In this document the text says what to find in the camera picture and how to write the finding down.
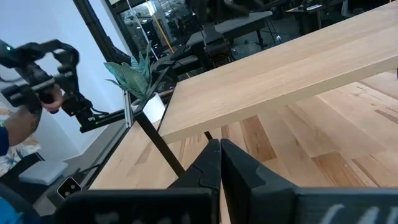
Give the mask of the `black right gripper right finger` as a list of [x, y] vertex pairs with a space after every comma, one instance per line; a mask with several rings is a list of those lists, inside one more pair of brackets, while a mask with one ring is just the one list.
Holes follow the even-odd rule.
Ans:
[[228, 139], [221, 152], [232, 224], [398, 224], [398, 188], [299, 187]]

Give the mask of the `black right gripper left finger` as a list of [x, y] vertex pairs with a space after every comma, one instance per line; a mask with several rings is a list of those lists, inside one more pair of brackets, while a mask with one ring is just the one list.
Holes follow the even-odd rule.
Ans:
[[88, 190], [55, 212], [55, 224], [218, 224], [221, 144], [212, 139], [166, 189]]

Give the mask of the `person's forearm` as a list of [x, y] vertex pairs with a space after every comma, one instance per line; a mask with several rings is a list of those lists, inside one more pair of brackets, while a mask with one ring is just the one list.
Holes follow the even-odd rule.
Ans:
[[0, 156], [7, 154], [10, 147], [24, 142], [36, 130], [40, 122], [42, 108], [35, 112], [21, 106], [0, 126]]

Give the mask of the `silver aluminium extrusion bar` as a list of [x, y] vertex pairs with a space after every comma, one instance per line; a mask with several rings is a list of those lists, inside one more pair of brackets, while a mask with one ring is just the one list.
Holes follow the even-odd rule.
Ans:
[[123, 91], [123, 99], [124, 99], [125, 125], [127, 128], [130, 128], [133, 124], [133, 118], [131, 112], [131, 96], [127, 90]]

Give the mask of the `green plant in white pot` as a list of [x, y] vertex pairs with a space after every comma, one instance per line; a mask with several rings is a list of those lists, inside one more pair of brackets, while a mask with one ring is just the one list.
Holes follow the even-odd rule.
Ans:
[[[114, 62], [105, 62], [104, 66], [117, 79], [117, 81], [106, 79], [124, 91], [128, 91], [136, 100], [130, 105], [132, 111], [137, 110], [150, 88], [152, 87], [152, 75], [150, 71], [151, 42], [146, 47], [146, 57], [139, 54], [139, 60], [132, 57], [130, 64], [123, 62], [121, 65]], [[165, 106], [155, 91], [145, 105], [143, 112], [151, 123], [159, 121]]]

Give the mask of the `grey foam pad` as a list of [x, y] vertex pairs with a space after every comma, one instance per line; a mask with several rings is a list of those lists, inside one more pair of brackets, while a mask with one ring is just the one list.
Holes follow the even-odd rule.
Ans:
[[21, 182], [49, 186], [63, 175], [68, 164], [63, 161], [39, 161], [19, 174]]

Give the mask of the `person's hand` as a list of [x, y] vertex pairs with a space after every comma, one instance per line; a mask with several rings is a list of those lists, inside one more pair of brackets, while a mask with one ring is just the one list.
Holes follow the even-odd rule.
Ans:
[[45, 103], [41, 101], [42, 107], [46, 109], [49, 113], [55, 114], [59, 111], [63, 103], [63, 95], [59, 85], [55, 84], [49, 92], [53, 99], [51, 103]]

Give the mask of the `floral patterned fabric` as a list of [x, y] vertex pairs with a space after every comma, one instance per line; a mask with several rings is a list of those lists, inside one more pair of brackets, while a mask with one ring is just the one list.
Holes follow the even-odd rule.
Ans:
[[[5, 120], [10, 117], [12, 111], [0, 102], [0, 127], [4, 126]], [[5, 156], [0, 156], [0, 177], [10, 171], [24, 157], [34, 154], [41, 150], [40, 144], [33, 136], [27, 138], [23, 143], [11, 147]]]

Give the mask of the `grey desk top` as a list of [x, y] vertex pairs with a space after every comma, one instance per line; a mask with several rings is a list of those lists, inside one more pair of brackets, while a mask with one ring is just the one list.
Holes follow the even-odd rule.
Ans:
[[215, 24], [215, 31], [225, 39], [233, 40], [265, 27], [265, 20], [272, 15], [271, 11], [252, 12], [247, 17], [240, 17]]

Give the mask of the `person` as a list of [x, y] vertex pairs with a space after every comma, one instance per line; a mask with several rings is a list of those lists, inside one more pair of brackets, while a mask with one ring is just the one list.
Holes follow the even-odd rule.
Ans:
[[23, 224], [22, 213], [16, 212], [14, 207], [0, 197], [0, 224]]

